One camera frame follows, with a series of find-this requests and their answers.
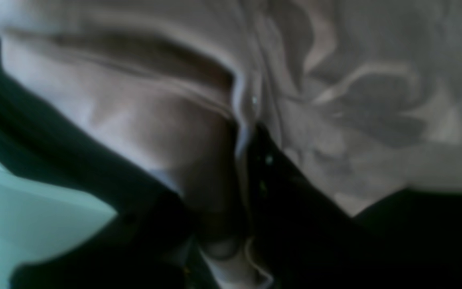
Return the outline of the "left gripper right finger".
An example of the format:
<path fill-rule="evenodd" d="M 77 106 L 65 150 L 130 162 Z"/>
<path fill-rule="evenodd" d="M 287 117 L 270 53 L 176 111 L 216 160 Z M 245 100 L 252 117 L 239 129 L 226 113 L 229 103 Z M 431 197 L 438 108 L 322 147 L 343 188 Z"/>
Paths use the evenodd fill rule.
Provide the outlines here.
<path fill-rule="evenodd" d="M 249 147 L 255 249 L 278 289 L 462 289 L 462 194 L 405 189 L 346 215 L 277 148 Z"/>

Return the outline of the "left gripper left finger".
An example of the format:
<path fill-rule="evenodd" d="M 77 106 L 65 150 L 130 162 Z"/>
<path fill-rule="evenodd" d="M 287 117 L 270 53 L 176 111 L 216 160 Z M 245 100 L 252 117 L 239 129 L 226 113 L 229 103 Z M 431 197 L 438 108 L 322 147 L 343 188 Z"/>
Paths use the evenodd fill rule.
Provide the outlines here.
<path fill-rule="evenodd" d="M 179 197 L 135 202 L 79 247 L 20 265 L 10 289 L 216 289 Z"/>

